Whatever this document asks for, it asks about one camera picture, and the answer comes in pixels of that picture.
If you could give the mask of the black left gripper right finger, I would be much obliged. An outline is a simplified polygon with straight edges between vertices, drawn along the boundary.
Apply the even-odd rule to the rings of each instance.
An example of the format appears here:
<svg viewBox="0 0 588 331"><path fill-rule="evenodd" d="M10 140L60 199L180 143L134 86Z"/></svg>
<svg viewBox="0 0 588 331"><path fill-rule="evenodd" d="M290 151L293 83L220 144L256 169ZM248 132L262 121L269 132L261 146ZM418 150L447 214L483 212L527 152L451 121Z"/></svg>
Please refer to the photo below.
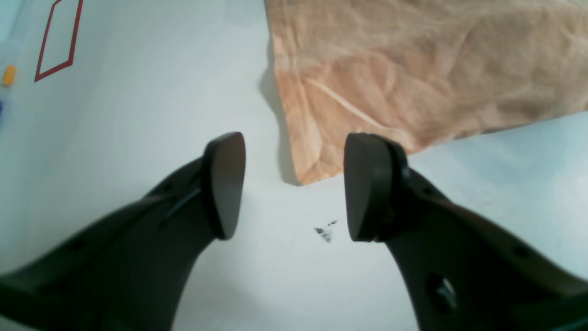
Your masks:
<svg viewBox="0 0 588 331"><path fill-rule="evenodd" d="M492 221L456 205L395 141L345 140L347 226L384 243L421 331L585 331L587 282Z"/></svg>

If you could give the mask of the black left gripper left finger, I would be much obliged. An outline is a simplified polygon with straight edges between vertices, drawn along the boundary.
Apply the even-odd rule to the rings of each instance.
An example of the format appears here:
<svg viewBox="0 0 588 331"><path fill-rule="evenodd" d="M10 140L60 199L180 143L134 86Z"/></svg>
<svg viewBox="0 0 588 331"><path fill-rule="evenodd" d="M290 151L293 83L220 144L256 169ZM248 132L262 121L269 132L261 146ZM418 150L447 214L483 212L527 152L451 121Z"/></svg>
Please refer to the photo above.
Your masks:
<svg viewBox="0 0 588 331"><path fill-rule="evenodd" d="M1 277L1 314L42 331L169 331L198 256L235 234L246 147L211 140L147 195Z"/></svg>

